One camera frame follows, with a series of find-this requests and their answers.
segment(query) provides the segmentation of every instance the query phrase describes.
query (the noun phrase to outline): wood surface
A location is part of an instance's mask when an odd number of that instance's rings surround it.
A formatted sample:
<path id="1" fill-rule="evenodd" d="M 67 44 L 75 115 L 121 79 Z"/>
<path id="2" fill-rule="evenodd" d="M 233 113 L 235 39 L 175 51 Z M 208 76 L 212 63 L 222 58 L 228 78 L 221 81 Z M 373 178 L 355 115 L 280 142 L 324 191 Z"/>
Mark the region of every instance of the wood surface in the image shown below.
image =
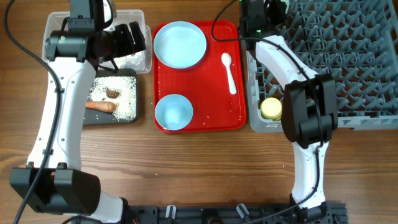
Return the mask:
<path id="1" fill-rule="evenodd" d="M 168 21 L 213 19 L 228 1 L 116 1 L 142 9 L 153 30 Z M 0 223 L 12 223 L 22 199 L 9 185 L 24 167 L 40 126 L 47 71 L 6 37 L 0 8 Z M 15 38 L 41 55 L 47 17 L 68 11 L 67 0 L 17 0 L 9 25 Z M 235 24 L 239 6 L 222 16 Z M 139 75 L 140 118 L 134 124 L 83 128 L 83 171 L 103 190 L 131 205 L 176 206 L 287 203 L 294 184 L 291 143 L 281 133 L 258 134 L 247 122 L 237 131 L 162 134 L 154 126 L 152 74 Z M 398 131 L 339 129 L 327 152 L 324 191 L 347 204 L 354 224 L 398 223 Z M 26 208 L 21 223 L 61 223 L 66 217 Z"/>

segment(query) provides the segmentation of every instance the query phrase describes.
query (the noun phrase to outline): light blue plate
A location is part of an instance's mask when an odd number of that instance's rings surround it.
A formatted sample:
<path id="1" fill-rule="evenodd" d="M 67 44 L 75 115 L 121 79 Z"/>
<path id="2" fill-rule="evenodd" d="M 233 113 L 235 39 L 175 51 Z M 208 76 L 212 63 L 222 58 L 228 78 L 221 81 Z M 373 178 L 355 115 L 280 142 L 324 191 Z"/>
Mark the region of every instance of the light blue plate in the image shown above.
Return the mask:
<path id="1" fill-rule="evenodd" d="M 172 22 L 155 36 L 156 57 L 171 68 L 188 68 L 198 63 L 206 52 L 206 37 L 190 22 Z"/>
<path id="2" fill-rule="evenodd" d="M 193 117 L 191 102 L 182 95 L 163 97 L 156 105 L 156 121 L 164 128 L 177 131 L 186 127 Z"/>

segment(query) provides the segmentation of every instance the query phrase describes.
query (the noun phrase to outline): blue plate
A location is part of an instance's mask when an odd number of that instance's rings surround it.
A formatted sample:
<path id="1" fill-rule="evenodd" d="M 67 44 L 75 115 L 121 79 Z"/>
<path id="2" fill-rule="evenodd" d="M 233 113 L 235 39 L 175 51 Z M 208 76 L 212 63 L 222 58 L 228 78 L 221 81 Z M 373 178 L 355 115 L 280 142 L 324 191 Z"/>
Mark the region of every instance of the blue plate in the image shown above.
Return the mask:
<path id="1" fill-rule="evenodd" d="M 155 36 L 156 57 L 170 68 L 188 68 L 198 63 L 206 52 L 206 37 L 190 22 L 172 22 Z"/>
<path id="2" fill-rule="evenodd" d="M 182 95 L 171 94 L 163 97 L 156 105 L 156 121 L 164 128 L 178 131 L 186 127 L 193 117 L 191 102 Z"/>

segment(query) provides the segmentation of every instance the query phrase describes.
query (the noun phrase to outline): yellow cup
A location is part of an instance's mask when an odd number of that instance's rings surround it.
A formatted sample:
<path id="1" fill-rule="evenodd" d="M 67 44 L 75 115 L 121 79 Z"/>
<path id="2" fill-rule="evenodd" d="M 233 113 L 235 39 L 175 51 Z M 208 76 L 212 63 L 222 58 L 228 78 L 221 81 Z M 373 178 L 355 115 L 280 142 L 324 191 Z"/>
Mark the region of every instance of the yellow cup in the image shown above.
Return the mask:
<path id="1" fill-rule="evenodd" d="M 267 98 L 261 103 L 261 115 L 264 119 L 280 121 L 282 118 L 282 103 L 277 98 Z"/>

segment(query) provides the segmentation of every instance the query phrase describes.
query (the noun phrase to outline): red cutting board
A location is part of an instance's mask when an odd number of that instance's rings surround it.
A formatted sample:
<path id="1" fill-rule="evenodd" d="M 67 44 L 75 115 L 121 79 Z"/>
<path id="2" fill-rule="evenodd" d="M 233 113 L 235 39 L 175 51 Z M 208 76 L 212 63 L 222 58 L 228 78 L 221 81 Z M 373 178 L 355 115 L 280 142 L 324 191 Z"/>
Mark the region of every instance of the red cutting board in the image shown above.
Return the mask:
<path id="1" fill-rule="evenodd" d="M 191 122 L 179 131 L 163 129 L 155 119 L 155 125 L 164 133 L 194 133 L 240 128 L 246 122 L 241 53 L 238 41 L 217 42 L 211 37 L 213 21 L 191 22 L 206 36 L 207 49 L 203 58 L 194 66 L 174 69 L 160 62 L 153 54 L 154 109 L 160 99 L 169 94 L 180 94 L 188 98 L 193 106 Z M 168 23 L 157 26 L 156 33 Z M 215 37 L 238 38 L 238 30 L 231 21 L 217 21 Z M 232 58 L 231 71 L 237 93 L 229 92 L 226 69 L 221 55 L 229 53 Z"/>

